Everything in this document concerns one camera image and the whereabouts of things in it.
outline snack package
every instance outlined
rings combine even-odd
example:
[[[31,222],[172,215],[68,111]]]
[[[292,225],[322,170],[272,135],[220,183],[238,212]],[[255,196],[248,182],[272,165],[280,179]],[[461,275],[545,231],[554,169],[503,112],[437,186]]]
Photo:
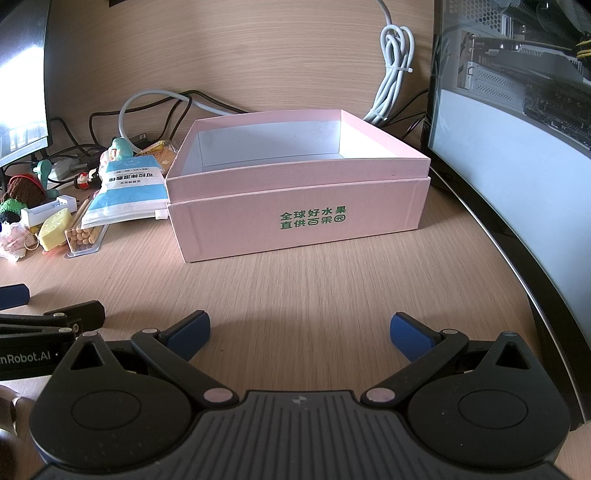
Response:
[[[177,156],[177,151],[169,140],[160,140],[148,148],[144,148],[138,155],[153,155],[162,169],[162,175],[166,176]]]
[[[153,155],[113,160],[101,174],[103,184],[82,217],[81,227],[155,217],[166,209],[168,193]]]

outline computer monitor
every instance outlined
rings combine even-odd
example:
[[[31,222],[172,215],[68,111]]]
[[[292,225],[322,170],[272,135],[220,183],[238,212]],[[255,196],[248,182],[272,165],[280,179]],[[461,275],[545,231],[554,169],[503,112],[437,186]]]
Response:
[[[51,144],[44,57],[51,0],[2,0],[0,167]]]
[[[421,143],[527,292],[544,365],[591,419],[591,14],[437,0]]]

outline crocheted toy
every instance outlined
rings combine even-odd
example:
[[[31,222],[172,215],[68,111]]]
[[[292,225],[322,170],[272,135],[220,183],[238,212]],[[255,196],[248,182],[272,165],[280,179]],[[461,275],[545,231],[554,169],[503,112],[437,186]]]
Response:
[[[20,222],[21,209],[38,207],[45,199],[45,189],[35,175],[24,173],[14,176],[0,201],[0,225]]]

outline yellow cheese toy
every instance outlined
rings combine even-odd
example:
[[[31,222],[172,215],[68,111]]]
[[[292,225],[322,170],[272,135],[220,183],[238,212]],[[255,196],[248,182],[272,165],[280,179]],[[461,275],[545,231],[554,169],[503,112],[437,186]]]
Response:
[[[43,222],[39,235],[37,235],[43,250],[49,252],[66,241],[64,231],[71,219],[72,214],[67,208],[64,208]]]

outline pink box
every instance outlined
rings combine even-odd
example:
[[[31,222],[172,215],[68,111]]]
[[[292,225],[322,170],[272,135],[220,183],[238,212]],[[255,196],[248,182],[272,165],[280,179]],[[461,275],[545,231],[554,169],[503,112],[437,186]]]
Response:
[[[166,177],[185,262],[418,227],[428,157],[342,110],[196,120]]]

